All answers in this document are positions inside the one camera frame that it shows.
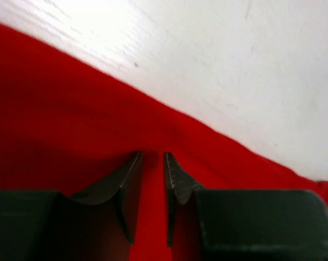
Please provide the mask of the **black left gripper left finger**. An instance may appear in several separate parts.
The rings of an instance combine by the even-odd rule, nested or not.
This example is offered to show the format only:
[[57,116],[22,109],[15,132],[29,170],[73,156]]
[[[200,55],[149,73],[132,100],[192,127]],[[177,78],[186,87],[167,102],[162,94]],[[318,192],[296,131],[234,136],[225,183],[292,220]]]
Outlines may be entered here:
[[0,260],[128,260],[143,154],[72,196],[0,190]]

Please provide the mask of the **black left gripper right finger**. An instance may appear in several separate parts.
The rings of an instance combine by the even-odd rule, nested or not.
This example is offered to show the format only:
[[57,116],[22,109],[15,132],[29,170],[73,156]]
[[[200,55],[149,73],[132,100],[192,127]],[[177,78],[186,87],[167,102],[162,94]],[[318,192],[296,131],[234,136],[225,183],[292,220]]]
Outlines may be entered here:
[[163,158],[173,260],[328,260],[328,208],[315,193],[208,189]]

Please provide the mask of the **red t shirt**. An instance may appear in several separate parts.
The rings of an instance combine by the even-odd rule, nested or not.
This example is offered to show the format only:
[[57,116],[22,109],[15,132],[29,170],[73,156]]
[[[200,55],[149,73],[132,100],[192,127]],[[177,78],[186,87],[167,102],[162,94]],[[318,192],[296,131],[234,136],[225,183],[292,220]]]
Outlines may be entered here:
[[171,260],[163,153],[209,188],[308,189],[316,182],[133,87],[0,24],[0,189],[81,190],[144,153],[131,260]]

